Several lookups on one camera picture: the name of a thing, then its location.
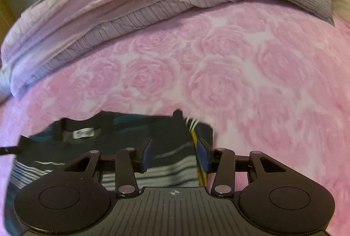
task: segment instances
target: bed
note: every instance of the bed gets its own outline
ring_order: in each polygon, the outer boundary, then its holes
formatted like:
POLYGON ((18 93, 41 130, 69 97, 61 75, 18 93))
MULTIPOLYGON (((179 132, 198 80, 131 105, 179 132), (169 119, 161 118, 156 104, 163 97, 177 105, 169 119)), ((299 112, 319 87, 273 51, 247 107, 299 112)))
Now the bed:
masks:
MULTIPOLYGON (((326 187, 330 235, 350 233, 350 24, 284 0, 192 8, 102 43, 0 107, 1 146, 62 117, 170 115, 214 129, 215 147, 260 150, 326 187)), ((0 158, 0 209, 12 156, 0 158)), ((247 185, 238 173, 236 190, 247 185)), ((3 219, 0 234, 7 235, 3 219)))

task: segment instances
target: pink blanket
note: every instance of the pink blanket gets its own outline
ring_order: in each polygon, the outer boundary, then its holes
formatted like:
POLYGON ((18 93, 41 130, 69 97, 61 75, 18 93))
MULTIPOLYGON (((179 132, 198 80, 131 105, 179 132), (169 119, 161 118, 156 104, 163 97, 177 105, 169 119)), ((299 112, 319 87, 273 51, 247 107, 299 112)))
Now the pink blanket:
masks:
MULTIPOLYGON (((216 146, 263 151, 325 186, 336 201, 328 232, 348 236, 350 29, 335 24, 276 1, 188 11, 110 41, 9 100, 1 145, 61 117, 181 108, 213 126, 216 146)), ((1 207, 11 159, 0 158, 1 207)))

